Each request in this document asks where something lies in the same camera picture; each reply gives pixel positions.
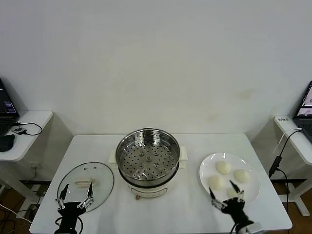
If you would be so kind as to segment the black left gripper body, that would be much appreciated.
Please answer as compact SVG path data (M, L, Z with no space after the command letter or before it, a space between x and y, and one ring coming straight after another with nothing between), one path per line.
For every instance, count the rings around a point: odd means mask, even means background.
M61 217L56 219L56 224L58 225L57 234L77 234L77 221L80 222L79 233L82 233L83 221L80 216L85 213L85 207L78 207L79 204L79 202L66 202L64 208L58 208L58 213Z

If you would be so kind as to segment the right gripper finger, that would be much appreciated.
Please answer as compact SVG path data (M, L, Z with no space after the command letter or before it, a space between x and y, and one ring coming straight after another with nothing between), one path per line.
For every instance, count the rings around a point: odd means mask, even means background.
M235 192L237 194L238 201L243 200L244 199L244 191L240 190L240 188L235 183L233 183L231 180L230 180L230 184L232 185L233 189L235 190Z
M210 196L211 196L211 203L212 205L217 208L218 210L222 211L225 207L226 204L224 202L219 201L218 199L216 199L213 191L211 190L211 188L209 188L209 192L210 192Z

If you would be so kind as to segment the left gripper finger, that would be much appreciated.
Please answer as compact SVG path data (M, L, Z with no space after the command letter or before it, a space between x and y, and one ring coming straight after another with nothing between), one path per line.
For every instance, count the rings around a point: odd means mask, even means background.
M90 183L86 198L78 204L78 208L89 208L93 203L93 183Z
M69 187L69 184L66 184L64 189L60 192L60 194L58 196L58 199L57 199L58 211L65 208L64 201L65 201L65 198L66 198L68 187Z

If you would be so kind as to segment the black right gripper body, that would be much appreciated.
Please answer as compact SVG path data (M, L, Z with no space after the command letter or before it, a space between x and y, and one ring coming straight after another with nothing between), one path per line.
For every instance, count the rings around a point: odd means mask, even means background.
M245 202L243 200L238 201L238 198L234 197L224 200L223 204L224 207L221 208L221 212L230 215L234 223L239 227L246 227L254 223L243 211L245 206Z

